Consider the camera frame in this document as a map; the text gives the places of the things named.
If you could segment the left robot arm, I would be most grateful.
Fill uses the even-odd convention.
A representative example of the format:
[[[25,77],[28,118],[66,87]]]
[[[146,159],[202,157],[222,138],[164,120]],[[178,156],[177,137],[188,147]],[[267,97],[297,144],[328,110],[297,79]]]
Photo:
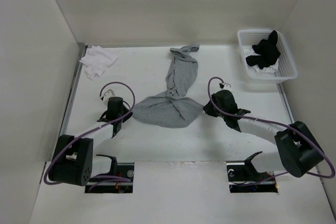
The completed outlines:
[[[105,157],[94,154],[94,146],[115,137],[122,124],[132,116],[133,107],[121,97],[111,97],[107,100],[107,110],[92,129],[77,136],[61,135],[44,174],[44,183],[85,186],[97,170],[93,168],[93,158]]]

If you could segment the grey tank top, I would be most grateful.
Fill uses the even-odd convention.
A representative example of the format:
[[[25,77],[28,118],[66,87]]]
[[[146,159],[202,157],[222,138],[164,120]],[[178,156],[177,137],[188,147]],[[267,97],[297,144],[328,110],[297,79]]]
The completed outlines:
[[[167,90],[137,103],[133,108],[136,120],[178,129],[189,126],[202,113],[203,106],[186,96],[198,74],[198,61],[191,53],[198,51],[198,44],[170,49],[172,60],[165,78]]]

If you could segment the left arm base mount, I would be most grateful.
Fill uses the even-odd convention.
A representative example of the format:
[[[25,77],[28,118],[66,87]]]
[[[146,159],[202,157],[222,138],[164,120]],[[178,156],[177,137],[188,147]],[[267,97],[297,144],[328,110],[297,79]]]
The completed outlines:
[[[133,193],[134,163],[118,163],[111,173],[89,179],[86,194],[131,194]]]

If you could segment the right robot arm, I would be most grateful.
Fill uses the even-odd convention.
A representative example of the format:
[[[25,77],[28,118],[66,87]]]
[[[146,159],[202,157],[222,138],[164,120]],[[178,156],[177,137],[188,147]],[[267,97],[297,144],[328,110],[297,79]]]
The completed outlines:
[[[212,117],[222,118],[225,124],[241,133],[247,133],[276,145],[277,151],[269,158],[290,175],[300,178],[325,160],[324,151],[308,127],[297,121],[294,124],[269,121],[252,116],[250,110],[240,109],[233,94],[221,90],[209,97],[203,111]]]

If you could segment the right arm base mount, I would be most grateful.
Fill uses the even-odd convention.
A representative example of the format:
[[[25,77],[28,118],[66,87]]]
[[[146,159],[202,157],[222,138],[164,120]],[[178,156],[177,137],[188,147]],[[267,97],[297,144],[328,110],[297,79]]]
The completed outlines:
[[[244,162],[226,163],[229,191],[231,193],[277,193],[276,180],[260,182],[274,175],[273,172],[257,172]]]

